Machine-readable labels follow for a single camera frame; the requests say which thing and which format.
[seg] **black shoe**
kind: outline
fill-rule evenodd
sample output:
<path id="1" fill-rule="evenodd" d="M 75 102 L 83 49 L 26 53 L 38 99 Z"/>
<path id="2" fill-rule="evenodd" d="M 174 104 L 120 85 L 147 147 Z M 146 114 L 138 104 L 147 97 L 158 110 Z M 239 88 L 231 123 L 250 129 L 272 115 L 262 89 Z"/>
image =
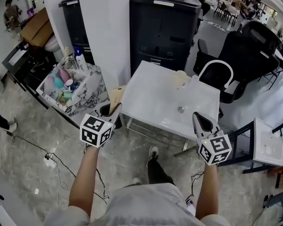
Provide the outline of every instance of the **black shoe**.
<path id="1" fill-rule="evenodd" d="M 154 159 L 157 160 L 158 159 L 158 148 L 157 146 L 151 146 L 150 150 L 149 150 L 149 160 Z"/>
<path id="2" fill-rule="evenodd" d="M 263 208 L 264 208 L 264 209 L 266 208 L 266 202 L 267 202 L 267 200 L 268 200 L 268 195 L 266 195 L 266 196 L 264 197 L 264 202 L 263 202 Z"/>

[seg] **foot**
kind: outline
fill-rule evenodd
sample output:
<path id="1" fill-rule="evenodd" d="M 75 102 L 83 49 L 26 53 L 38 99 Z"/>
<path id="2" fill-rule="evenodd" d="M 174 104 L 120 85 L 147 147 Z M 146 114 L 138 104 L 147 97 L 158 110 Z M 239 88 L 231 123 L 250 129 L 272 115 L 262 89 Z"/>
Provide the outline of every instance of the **foot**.
<path id="1" fill-rule="evenodd" d="M 8 122 L 8 124 L 11 126 L 11 125 L 14 124 L 15 122 L 16 122 L 16 119 L 13 118 L 13 119 L 11 119 L 11 120 Z"/>
<path id="2" fill-rule="evenodd" d="M 268 195 L 266 195 L 266 196 L 264 197 L 264 202 L 263 202 L 263 208 L 264 208 L 264 209 L 266 208 L 266 202 L 267 202 L 267 200 L 268 200 Z"/>
<path id="3" fill-rule="evenodd" d="M 9 129 L 7 131 L 13 133 L 16 129 L 17 129 L 17 123 L 14 123 L 9 126 Z"/>
<path id="4" fill-rule="evenodd" d="M 157 160 L 158 159 L 158 148 L 157 146 L 151 146 L 150 150 L 149 150 L 149 160 L 154 159 Z"/>

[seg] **pink bottle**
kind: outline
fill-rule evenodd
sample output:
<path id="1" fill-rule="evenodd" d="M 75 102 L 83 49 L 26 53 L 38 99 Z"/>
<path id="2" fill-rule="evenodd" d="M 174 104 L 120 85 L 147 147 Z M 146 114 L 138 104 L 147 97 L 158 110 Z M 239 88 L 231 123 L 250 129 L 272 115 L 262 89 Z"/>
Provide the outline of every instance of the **pink bottle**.
<path id="1" fill-rule="evenodd" d="M 70 79 L 69 74 L 67 73 L 67 71 L 65 69 L 63 69 L 61 67 L 59 68 L 59 70 L 60 70 L 60 77 L 61 77 L 62 81 L 64 83 L 66 83 L 66 81 Z"/>

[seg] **cardboard box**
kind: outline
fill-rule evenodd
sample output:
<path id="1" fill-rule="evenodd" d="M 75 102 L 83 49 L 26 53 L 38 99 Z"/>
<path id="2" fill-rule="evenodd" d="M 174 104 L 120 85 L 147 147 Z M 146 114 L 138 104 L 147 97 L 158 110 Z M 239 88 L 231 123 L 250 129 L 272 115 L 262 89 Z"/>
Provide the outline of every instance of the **cardboard box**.
<path id="1" fill-rule="evenodd" d="M 38 12 L 21 31 L 22 37 L 32 46 L 44 47 L 53 30 L 46 8 Z"/>

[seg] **label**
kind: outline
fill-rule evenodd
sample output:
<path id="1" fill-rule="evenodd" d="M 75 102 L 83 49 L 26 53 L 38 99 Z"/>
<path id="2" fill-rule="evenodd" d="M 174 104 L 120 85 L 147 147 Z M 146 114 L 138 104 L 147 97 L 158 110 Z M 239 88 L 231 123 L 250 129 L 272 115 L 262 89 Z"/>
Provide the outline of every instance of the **label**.
<path id="1" fill-rule="evenodd" d="M 76 4 L 76 3 L 78 3 L 78 1 L 68 2 L 68 3 L 66 3 L 66 5 L 72 5 L 72 4 Z"/>
<path id="2" fill-rule="evenodd" d="M 174 3 L 171 2 L 164 2 L 164 1 L 159 1 L 159 0 L 154 0 L 153 1 L 155 4 L 160 4 L 160 5 L 165 5 L 169 7 L 174 7 Z"/>

